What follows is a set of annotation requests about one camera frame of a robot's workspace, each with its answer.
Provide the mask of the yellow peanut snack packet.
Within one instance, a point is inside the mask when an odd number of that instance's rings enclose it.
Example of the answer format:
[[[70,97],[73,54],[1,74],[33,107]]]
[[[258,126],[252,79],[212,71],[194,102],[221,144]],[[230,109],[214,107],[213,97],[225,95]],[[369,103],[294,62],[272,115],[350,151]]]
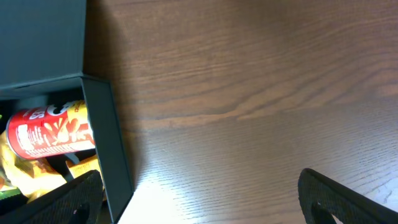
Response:
[[[46,159],[18,157],[8,145],[5,131],[1,134],[1,172],[28,198],[28,202],[67,183]]]

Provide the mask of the red snack can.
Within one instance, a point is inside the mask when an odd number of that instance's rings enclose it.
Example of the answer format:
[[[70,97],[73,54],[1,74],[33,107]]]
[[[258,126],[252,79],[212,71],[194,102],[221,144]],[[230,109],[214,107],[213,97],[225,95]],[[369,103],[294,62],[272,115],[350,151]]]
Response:
[[[95,148],[83,100],[20,110],[6,126],[11,150],[23,159],[39,159]]]

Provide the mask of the green orange snack bar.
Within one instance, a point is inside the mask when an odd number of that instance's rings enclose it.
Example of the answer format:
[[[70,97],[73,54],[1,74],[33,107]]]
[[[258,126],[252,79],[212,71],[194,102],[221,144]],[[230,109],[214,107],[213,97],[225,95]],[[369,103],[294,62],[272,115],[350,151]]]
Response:
[[[21,191],[18,188],[4,186],[0,191],[0,200],[4,200],[19,194],[21,194]]]

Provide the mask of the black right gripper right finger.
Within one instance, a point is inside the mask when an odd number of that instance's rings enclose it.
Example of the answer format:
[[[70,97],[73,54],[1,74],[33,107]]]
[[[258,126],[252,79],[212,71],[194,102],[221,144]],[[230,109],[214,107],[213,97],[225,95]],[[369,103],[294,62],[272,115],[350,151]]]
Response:
[[[309,168],[300,173],[298,199],[309,224],[397,223],[397,212]]]

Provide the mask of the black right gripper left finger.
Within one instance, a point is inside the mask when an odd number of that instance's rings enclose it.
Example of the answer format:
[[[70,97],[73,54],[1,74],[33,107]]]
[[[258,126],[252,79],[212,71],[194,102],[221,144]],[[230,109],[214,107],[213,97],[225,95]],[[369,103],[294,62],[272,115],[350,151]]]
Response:
[[[82,223],[94,224],[103,203],[103,182],[91,170],[59,188],[1,217],[1,224]]]

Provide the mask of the black box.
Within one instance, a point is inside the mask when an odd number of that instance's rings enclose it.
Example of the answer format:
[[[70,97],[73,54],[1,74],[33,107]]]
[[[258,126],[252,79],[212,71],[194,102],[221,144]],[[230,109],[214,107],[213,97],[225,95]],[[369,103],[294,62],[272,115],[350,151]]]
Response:
[[[83,99],[112,223],[134,185],[111,84],[111,24],[99,1],[1,2],[1,114]]]

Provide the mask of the small yellow snack packet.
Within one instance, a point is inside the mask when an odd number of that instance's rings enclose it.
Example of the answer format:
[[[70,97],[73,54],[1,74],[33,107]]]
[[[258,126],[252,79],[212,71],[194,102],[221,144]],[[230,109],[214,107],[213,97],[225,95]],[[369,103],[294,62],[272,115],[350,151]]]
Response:
[[[82,161],[79,161],[77,164],[74,164],[72,161],[67,160],[67,161],[65,161],[65,164],[68,169],[68,173],[66,174],[64,179],[67,182],[69,182],[69,181],[71,181],[71,180],[91,171],[91,170],[97,170],[100,173],[100,175],[102,175],[97,155],[83,159]]]

